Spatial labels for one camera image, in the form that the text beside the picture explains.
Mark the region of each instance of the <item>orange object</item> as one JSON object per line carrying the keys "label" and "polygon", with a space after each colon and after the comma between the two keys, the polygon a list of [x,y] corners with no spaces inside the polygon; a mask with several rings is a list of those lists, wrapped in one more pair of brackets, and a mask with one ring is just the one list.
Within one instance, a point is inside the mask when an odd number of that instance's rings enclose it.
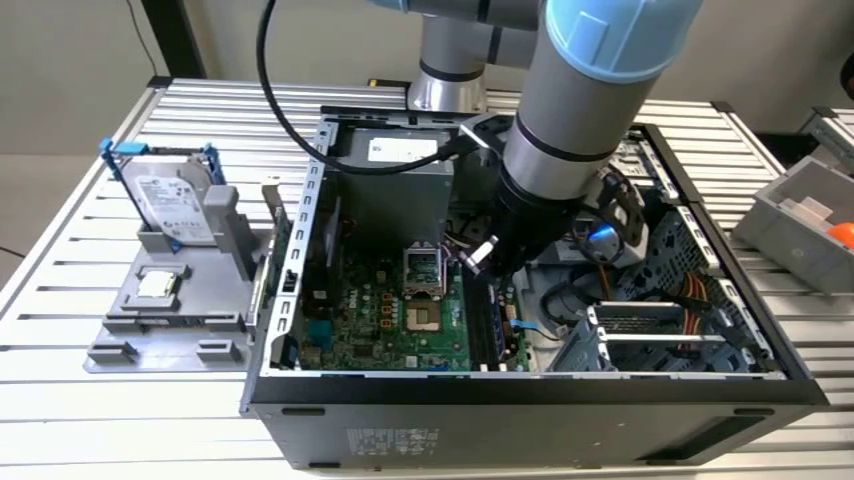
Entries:
{"label": "orange object", "polygon": [[827,230],[827,235],[842,242],[848,248],[854,248],[854,223],[840,223]]}

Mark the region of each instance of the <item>gray storage bin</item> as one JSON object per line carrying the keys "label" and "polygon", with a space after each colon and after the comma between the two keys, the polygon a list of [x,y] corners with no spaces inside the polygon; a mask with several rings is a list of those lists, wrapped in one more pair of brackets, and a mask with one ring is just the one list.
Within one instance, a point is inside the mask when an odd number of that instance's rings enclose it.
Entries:
{"label": "gray storage bin", "polygon": [[815,289],[854,292],[854,252],[824,233],[854,222],[854,180],[807,157],[755,199],[732,234]]}

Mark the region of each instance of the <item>aluminum extrusion table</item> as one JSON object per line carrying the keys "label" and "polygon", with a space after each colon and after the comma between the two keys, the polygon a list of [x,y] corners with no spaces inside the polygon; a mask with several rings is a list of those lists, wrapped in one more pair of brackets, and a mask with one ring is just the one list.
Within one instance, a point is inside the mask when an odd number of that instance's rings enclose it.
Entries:
{"label": "aluminum extrusion table", "polygon": [[[320,105],[400,109],[400,88],[279,86],[303,135]],[[519,95],[492,92],[508,113]],[[724,230],[751,195],[782,172],[738,116],[707,102],[648,101],[638,121],[655,123]],[[165,146],[211,141],[239,210],[269,226],[259,182],[281,181],[293,213],[305,155],[275,123],[257,85],[175,80],[144,92],[116,134]],[[95,146],[99,139],[92,139]],[[295,472],[267,430],[237,415],[241,373],[99,374],[83,370],[139,247],[139,220],[124,191],[95,161],[0,293],[0,478],[316,478]],[[854,477],[854,297],[818,296],[784,270],[736,244],[738,256],[832,404],[700,467],[502,471],[329,472],[353,477],[668,478],[823,480]]]}

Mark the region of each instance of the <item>sticker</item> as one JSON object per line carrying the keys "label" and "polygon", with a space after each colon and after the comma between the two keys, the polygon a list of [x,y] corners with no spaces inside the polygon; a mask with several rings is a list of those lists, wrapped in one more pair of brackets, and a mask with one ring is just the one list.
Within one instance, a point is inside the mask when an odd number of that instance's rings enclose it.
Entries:
{"label": "sticker", "polygon": [[439,142],[425,138],[372,138],[368,161],[409,163],[436,153]]}
{"label": "sticker", "polygon": [[143,202],[153,224],[185,245],[213,243],[213,234],[204,218],[192,185],[175,177],[140,175],[135,178]]}
{"label": "sticker", "polygon": [[359,456],[432,455],[438,428],[348,428],[349,453]]}

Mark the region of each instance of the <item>blue drive bracket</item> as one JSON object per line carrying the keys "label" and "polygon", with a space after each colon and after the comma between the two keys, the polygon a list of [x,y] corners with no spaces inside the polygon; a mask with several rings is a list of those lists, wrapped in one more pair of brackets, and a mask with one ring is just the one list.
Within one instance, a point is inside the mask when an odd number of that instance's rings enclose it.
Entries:
{"label": "blue drive bracket", "polygon": [[[139,203],[136,202],[136,199],[133,198],[133,193],[131,192],[131,188],[128,187],[124,175],[121,174],[121,163],[124,161],[131,161],[133,157],[139,157],[143,155],[201,155],[211,171],[211,179],[213,180],[213,184],[225,185],[225,175],[223,174],[223,165],[219,159],[219,150],[211,143],[207,143],[201,148],[149,147],[148,144],[143,142],[120,142],[116,145],[112,138],[107,137],[99,143],[97,150],[99,156],[107,164],[115,180],[121,184],[121,187],[128,194],[128,198],[131,199],[131,203],[133,204],[133,209],[136,210],[139,218],[143,221],[144,231],[151,232],[152,228],[151,224],[145,220],[145,215],[143,214],[143,210],[139,206]],[[172,239],[169,245],[173,252],[177,252],[177,250],[180,250],[181,248],[181,243],[177,240]]]}
{"label": "blue drive bracket", "polygon": [[[123,145],[124,145],[124,142],[119,144],[119,147],[116,148],[116,153],[121,151]],[[135,144],[135,145],[141,145],[144,147],[143,150],[148,150],[148,145],[145,145],[144,143]],[[97,145],[97,150],[100,152],[101,160],[104,160],[104,163],[107,164],[107,168],[109,168],[109,171],[112,172],[112,178],[121,184],[121,187],[124,188],[124,192],[128,194],[128,198],[131,199],[131,203],[133,204],[133,208],[136,209],[136,214],[139,215],[139,218],[143,221],[143,229],[147,232],[151,232],[152,231],[151,224],[148,223],[148,220],[145,220],[145,215],[143,215],[143,210],[139,206],[139,203],[136,203],[136,199],[133,198],[133,193],[131,192],[131,188],[128,187],[128,182],[124,180],[124,175],[121,175],[121,167],[116,162],[112,146],[113,146],[112,138],[104,138],[101,140],[101,143]]]}

